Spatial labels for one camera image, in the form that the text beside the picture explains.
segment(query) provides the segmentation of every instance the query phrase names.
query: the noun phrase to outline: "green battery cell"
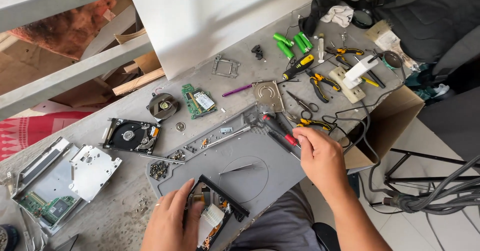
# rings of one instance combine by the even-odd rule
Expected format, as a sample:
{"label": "green battery cell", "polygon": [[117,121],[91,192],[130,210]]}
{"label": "green battery cell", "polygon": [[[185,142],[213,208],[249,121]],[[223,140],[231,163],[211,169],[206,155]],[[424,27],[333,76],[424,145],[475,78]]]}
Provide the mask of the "green battery cell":
{"label": "green battery cell", "polygon": [[285,56],[290,60],[291,58],[295,57],[295,54],[285,45],[284,42],[278,41],[276,46],[285,54]]}
{"label": "green battery cell", "polygon": [[285,36],[279,34],[278,32],[273,34],[273,39],[283,42],[283,44],[285,44],[285,46],[289,48],[291,48],[295,44],[292,40],[287,39]]}
{"label": "green battery cell", "polygon": [[301,51],[303,54],[305,54],[305,53],[307,53],[307,52],[309,51],[309,49],[307,48],[307,46],[303,43],[302,38],[300,37],[300,35],[298,35],[298,34],[295,35],[295,36],[293,37],[293,41],[294,41],[295,43],[297,43],[298,48],[300,49],[300,51]]}
{"label": "green battery cell", "polygon": [[307,36],[303,33],[303,31],[299,32],[298,35],[300,36],[301,40],[303,41],[303,44],[305,44],[305,46],[307,46],[307,48],[309,50],[313,49],[314,48],[314,45],[312,45],[312,43],[310,43],[309,39],[307,38]]}

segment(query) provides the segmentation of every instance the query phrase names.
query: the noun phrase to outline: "left hand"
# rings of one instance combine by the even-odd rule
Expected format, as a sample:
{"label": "left hand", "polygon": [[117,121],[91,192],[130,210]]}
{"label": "left hand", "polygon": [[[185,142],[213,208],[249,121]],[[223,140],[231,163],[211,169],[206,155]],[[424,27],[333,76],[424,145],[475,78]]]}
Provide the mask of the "left hand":
{"label": "left hand", "polygon": [[161,197],[148,221],[141,251],[194,251],[198,243],[198,223],[203,202],[192,205],[183,230],[183,211],[195,180],[187,181],[179,190]]}

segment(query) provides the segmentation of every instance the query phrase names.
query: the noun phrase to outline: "hand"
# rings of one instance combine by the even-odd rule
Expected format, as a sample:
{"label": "hand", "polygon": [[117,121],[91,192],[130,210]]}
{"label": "hand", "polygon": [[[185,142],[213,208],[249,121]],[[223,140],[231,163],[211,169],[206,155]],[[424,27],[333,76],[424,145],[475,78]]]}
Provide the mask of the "hand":
{"label": "hand", "polygon": [[326,133],[297,127],[293,136],[301,145],[301,167],[323,197],[330,202],[337,195],[348,192],[348,183],[342,146]]}
{"label": "hand", "polygon": [[182,223],[187,197],[194,183],[194,179],[190,179],[180,190],[172,191],[158,200],[148,221],[141,251],[194,251],[197,248],[198,222],[204,203],[192,205],[185,231]]}

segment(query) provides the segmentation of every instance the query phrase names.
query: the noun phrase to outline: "power strip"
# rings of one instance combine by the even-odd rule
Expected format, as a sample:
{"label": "power strip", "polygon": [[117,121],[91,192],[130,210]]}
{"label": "power strip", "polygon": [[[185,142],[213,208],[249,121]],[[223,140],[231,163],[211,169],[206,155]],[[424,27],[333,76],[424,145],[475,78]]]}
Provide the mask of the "power strip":
{"label": "power strip", "polygon": [[365,96],[367,96],[363,90],[359,86],[355,86],[352,89],[349,89],[343,83],[345,78],[346,71],[342,67],[337,67],[330,71],[328,76],[333,79],[340,88],[342,89],[342,93],[347,97],[347,99],[352,103],[357,103],[358,101],[362,100]]}

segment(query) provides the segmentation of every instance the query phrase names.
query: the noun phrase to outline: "green circuit board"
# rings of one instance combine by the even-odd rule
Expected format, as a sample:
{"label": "green circuit board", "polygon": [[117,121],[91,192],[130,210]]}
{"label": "green circuit board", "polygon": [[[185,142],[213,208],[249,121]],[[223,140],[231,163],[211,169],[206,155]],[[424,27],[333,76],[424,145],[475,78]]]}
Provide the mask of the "green circuit board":
{"label": "green circuit board", "polygon": [[[186,84],[182,86],[181,92],[185,103],[187,103],[192,120],[217,111],[217,107],[215,107],[215,103],[212,101],[212,95],[209,91],[202,91],[200,88],[194,88],[191,84]],[[198,101],[198,96],[196,98],[195,95],[206,95],[213,104],[205,108]]]}
{"label": "green circuit board", "polygon": [[20,199],[19,204],[34,217],[42,219],[48,226],[53,226],[75,204],[71,196],[56,198],[45,202],[35,192],[29,191]]}

